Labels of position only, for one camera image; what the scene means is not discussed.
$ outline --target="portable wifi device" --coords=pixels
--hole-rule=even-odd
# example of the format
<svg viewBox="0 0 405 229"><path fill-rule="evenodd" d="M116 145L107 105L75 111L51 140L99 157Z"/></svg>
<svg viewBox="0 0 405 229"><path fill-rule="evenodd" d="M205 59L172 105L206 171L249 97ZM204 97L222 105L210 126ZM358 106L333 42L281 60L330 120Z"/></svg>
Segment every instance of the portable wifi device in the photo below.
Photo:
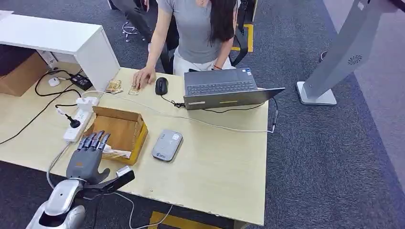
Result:
<svg viewBox="0 0 405 229"><path fill-rule="evenodd" d="M153 147L152 156L162 161L173 160L182 140L179 132L163 130Z"/></svg>

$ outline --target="long black hair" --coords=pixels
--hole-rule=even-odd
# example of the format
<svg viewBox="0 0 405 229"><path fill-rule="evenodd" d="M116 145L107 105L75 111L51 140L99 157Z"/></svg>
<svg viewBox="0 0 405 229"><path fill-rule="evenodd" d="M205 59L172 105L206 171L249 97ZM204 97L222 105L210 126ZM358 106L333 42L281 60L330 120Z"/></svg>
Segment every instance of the long black hair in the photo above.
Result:
<svg viewBox="0 0 405 229"><path fill-rule="evenodd" d="M211 1L210 43L215 40L226 42L234 37L234 9L237 0Z"/></svg>

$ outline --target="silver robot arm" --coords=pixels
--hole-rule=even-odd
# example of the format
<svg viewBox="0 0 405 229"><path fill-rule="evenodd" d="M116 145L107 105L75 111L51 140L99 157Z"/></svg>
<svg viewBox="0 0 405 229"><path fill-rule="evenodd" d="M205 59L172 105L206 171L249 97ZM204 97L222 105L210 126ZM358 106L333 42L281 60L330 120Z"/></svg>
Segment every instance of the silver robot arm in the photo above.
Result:
<svg viewBox="0 0 405 229"><path fill-rule="evenodd" d="M73 153L66 170L67 180L56 185L49 199L35 212L26 229L79 229L85 220L85 207L75 203L86 191L112 193L135 178L128 166L116 172L117 177L101 183L109 169L98 172L103 149L110 134L104 131L84 137Z"/></svg>

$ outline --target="laptop keyboard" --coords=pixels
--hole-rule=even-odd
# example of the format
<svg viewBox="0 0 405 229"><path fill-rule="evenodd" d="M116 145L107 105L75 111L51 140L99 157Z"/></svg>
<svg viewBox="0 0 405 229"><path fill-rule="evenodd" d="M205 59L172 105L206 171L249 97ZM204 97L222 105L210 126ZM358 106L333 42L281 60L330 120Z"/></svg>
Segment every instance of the laptop keyboard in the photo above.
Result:
<svg viewBox="0 0 405 229"><path fill-rule="evenodd" d="M201 85L188 86L188 95L213 94L225 92L241 92L256 90L253 81L240 81L231 83L209 83Z"/></svg>

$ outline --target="white pants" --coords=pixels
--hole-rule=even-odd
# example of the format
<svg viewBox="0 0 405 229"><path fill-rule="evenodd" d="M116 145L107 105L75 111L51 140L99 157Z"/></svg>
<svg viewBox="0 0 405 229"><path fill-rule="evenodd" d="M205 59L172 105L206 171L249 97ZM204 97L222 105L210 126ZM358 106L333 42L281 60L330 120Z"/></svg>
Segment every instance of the white pants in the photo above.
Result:
<svg viewBox="0 0 405 229"><path fill-rule="evenodd" d="M216 60L213 60L208 63L191 63L188 62L187 60L183 59L179 55L179 51L176 49L174 52L174 61L173 61L173 74L174 75L179 75L179 76L184 76L184 73L188 73L189 69L194 69L196 71L210 71L216 62ZM229 57L226 59L222 69L234 69L231 65L231 61L229 60Z"/></svg>

